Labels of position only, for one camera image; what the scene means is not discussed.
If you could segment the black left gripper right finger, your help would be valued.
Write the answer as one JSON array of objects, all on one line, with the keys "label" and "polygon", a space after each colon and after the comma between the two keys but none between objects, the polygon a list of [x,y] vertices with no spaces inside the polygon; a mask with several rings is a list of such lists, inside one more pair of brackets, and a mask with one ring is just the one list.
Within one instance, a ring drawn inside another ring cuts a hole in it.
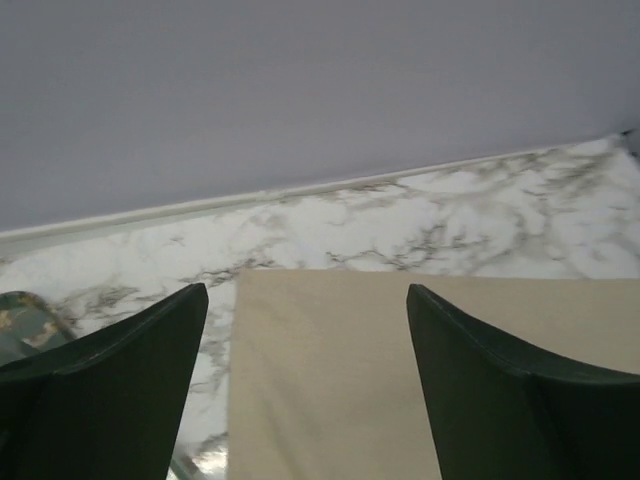
[{"label": "black left gripper right finger", "polygon": [[638,478],[638,375],[537,347],[419,284],[406,308],[442,478]]}]

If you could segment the beige cloth napkin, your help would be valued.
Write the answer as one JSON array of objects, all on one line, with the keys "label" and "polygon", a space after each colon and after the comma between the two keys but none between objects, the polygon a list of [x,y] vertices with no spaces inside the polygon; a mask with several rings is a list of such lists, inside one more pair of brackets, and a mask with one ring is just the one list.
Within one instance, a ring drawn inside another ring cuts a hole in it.
[{"label": "beige cloth napkin", "polygon": [[444,479],[412,284],[537,347],[639,377],[635,280],[247,271],[231,338],[230,478]]}]

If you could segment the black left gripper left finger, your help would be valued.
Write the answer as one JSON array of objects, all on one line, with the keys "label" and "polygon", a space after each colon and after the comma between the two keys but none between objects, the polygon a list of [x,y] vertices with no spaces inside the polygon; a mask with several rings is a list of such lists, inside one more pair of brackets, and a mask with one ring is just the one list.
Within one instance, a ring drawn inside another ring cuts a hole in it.
[{"label": "black left gripper left finger", "polygon": [[208,309],[201,283],[1,366],[5,479],[163,479]]}]

